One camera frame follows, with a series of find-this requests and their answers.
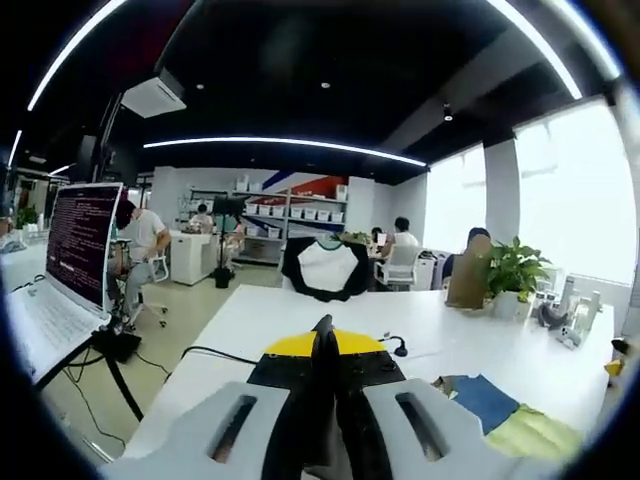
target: white desk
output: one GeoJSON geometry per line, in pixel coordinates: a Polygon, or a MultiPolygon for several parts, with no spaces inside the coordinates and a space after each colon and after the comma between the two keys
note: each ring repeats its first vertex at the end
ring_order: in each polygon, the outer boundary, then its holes
{"type": "MultiPolygon", "coordinates": [[[[330,313],[338,328],[380,338],[402,336],[409,355],[394,356],[406,377],[482,373],[519,402],[586,433],[595,424],[607,385],[613,311],[604,307],[578,350],[533,322],[507,323],[465,316],[444,305],[446,292],[368,292],[346,303],[322,303],[292,291],[241,285],[194,345],[259,360],[278,339],[309,331],[330,313]]],[[[386,342],[393,351],[397,342],[386,342]]],[[[146,413],[124,455],[158,448],[173,421],[228,381],[244,381],[251,365],[190,352],[146,413]]]]}
{"type": "Polygon", "coordinates": [[[36,275],[44,275],[46,268],[47,244],[30,245],[26,250],[0,255],[2,279],[5,291],[32,282],[36,275]]]}
{"type": "Polygon", "coordinates": [[[171,231],[171,280],[193,285],[209,276],[218,261],[218,235],[171,231]]]}

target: laptop keyboard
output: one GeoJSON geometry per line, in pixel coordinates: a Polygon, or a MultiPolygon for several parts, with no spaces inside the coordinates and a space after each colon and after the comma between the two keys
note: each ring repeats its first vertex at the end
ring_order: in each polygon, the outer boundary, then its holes
{"type": "Polygon", "coordinates": [[[35,324],[52,347],[63,348],[93,331],[95,320],[70,307],[69,300],[54,288],[43,287],[29,292],[32,298],[25,299],[24,307],[31,318],[37,319],[35,324]]]}

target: laptop screen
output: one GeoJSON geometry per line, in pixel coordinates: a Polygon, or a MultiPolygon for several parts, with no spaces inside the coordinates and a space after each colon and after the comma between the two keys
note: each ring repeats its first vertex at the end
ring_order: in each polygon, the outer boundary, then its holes
{"type": "Polygon", "coordinates": [[[89,184],[58,191],[47,247],[47,274],[104,307],[105,262],[122,186],[89,184]]]}

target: black ceiling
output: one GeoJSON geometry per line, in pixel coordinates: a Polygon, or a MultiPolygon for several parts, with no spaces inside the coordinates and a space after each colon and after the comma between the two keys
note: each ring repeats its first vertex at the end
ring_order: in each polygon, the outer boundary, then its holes
{"type": "MultiPolygon", "coordinates": [[[[0,140],[10,145],[16,129],[25,129],[19,166],[34,167],[25,150],[46,156],[48,170],[68,163],[63,154],[67,144],[95,129],[111,93],[151,72],[190,2],[129,0],[85,40],[36,111],[25,116],[45,67],[79,28],[80,19],[98,5],[75,3],[84,6],[65,2],[64,12],[43,6],[31,16],[17,17],[28,25],[49,15],[60,19],[43,31],[29,27],[32,47],[15,62],[20,88],[10,99],[12,118],[0,125],[0,140]]],[[[200,3],[162,62],[185,87],[188,108],[146,120],[123,109],[114,141],[139,148],[179,138],[257,135],[375,149],[511,26],[479,0],[200,3]]],[[[525,16],[540,8],[539,1],[511,3],[525,16]]],[[[600,93],[602,80],[577,44],[558,53],[583,93],[600,93]]],[[[432,162],[481,141],[496,128],[509,128],[570,101],[554,72],[539,63],[477,98],[453,122],[392,153],[432,162]]],[[[138,157],[143,171],[155,165],[268,168],[358,175],[390,184],[424,171],[395,161],[371,162],[361,154],[259,144],[166,147],[140,150],[138,157]]]]}

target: ceiling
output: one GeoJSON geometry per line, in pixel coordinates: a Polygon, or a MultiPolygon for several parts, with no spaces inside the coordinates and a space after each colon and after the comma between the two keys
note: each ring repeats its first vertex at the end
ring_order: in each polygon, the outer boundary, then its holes
{"type": "MultiPolygon", "coordinates": [[[[47,65],[100,2],[89,3],[16,13],[32,41],[14,59],[16,94],[11,117],[0,124],[0,145],[25,130],[19,166],[51,171],[69,163],[69,145],[97,128],[109,96],[158,66],[183,85],[187,109],[146,120],[120,110],[112,140],[139,149],[141,171],[267,168],[397,184],[424,168],[292,145],[140,147],[255,135],[379,148],[430,163],[572,101],[526,37],[481,0],[203,1],[162,57],[192,2],[129,0],[81,44],[25,116],[47,65]],[[52,16],[59,20],[44,21],[52,16]],[[486,68],[472,74],[468,67],[480,60],[486,68]],[[453,122],[443,121],[444,102],[453,122]],[[29,162],[31,154],[46,157],[45,166],[29,162]]],[[[539,0],[511,3],[554,46],[585,96],[603,91],[584,50],[539,0]]]]}

